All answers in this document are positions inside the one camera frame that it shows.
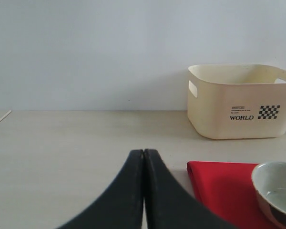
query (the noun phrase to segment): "cream plastic basket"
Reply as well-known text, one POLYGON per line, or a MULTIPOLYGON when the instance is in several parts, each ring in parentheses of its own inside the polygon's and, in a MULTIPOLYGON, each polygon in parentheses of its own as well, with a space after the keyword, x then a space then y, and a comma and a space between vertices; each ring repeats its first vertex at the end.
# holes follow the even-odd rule
POLYGON ((267 65, 189 67, 188 118, 212 139, 278 137, 286 132, 286 71, 267 65))

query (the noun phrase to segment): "red napkin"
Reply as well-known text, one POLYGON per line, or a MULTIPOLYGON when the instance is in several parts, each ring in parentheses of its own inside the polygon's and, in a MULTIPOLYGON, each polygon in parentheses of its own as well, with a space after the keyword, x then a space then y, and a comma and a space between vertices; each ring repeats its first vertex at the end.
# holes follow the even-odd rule
POLYGON ((187 163, 196 199, 241 229, 276 229, 259 209, 251 172, 256 164, 187 163))

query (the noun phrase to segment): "white ceramic bowl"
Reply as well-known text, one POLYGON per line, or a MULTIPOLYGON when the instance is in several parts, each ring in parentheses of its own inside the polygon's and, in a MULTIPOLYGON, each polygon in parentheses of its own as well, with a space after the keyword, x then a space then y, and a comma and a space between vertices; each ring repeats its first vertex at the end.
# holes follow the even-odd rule
POLYGON ((286 162, 268 162, 252 171, 252 183, 262 212, 286 229, 286 162))

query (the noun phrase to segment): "checkered logo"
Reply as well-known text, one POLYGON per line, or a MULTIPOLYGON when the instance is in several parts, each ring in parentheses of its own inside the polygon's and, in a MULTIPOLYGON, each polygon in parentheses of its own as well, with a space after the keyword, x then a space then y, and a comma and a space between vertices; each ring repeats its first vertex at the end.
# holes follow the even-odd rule
POLYGON ((277 106, 261 106, 257 119, 277 119, 280 105, 277 106))

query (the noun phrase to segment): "white wall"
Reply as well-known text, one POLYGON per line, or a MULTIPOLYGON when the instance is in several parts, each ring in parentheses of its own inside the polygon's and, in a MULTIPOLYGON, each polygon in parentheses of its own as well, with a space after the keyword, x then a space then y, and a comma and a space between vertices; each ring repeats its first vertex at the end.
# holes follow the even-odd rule
POLYGON ((227 62, 286 69, 286 0, 0 0, 0 109, 183 110, 227 62))

